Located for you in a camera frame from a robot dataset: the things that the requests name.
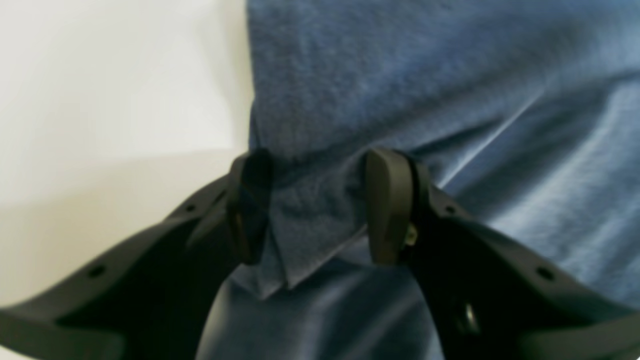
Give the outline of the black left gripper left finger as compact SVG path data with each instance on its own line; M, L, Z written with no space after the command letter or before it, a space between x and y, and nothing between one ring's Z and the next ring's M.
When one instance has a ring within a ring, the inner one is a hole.
M259 148L167 218L3 307L1 345L39 360L194 360L227 278L262 258L274 166Z

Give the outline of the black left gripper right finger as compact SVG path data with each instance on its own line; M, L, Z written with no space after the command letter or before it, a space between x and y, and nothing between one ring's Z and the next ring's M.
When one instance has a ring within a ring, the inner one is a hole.
M446 360L637 360L639 312L477 222L401 152L366 153L377 265L418 283Z

